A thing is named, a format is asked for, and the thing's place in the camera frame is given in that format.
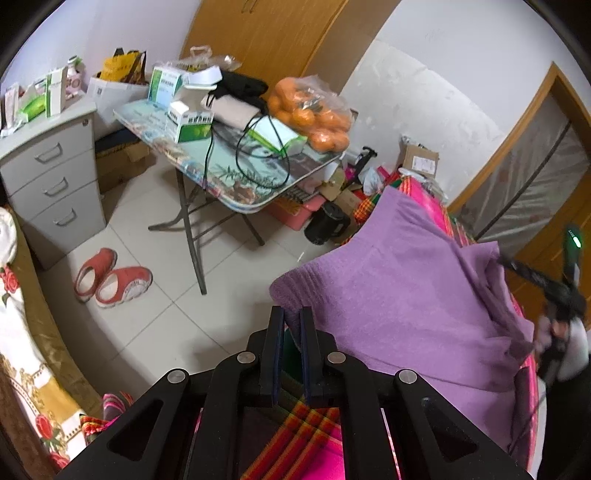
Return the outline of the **right hand white glove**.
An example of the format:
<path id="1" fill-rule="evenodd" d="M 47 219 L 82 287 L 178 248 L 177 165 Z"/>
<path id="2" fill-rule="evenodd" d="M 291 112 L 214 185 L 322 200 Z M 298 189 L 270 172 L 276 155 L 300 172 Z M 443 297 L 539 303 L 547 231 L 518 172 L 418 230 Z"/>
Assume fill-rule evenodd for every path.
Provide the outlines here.
<path id="1" fill-rule="evenodd" d="M 569 321 L 541 316 L 535 339 L 538 376 L 547 387 L 581 374 L 590 363 L 590 335 L 580 318 Z"/>

